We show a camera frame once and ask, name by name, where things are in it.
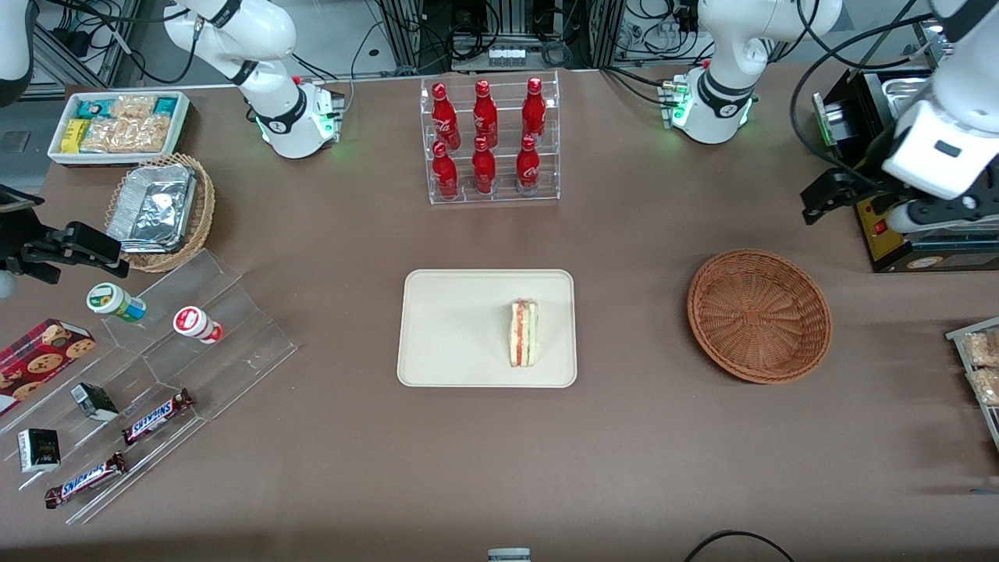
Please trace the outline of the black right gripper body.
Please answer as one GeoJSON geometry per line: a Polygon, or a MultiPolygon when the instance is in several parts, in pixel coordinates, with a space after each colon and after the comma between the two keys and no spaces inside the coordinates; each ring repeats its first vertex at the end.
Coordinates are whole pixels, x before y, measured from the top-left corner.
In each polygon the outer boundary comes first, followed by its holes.
{"type": "Polygon", "coordinates": [[[2,271],[55,285],[62,273],[56,264],[72,265],[72,261],[55,238],[59,231],[37,217],[35,208],[44,203],[37,195],[11,187],[1,189],[2,271]]]}

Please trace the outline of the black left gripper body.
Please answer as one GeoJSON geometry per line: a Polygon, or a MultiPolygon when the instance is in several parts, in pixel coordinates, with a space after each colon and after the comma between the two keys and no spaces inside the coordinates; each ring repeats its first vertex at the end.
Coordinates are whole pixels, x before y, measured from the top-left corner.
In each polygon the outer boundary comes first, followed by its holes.
{"type": "Polygon", "coordinates": [[[829,196],[829,208],[851,207],[867,198],[887,193],[883,183],[842,168],[829,169],[829,181],[833,188],[829,196]]]}

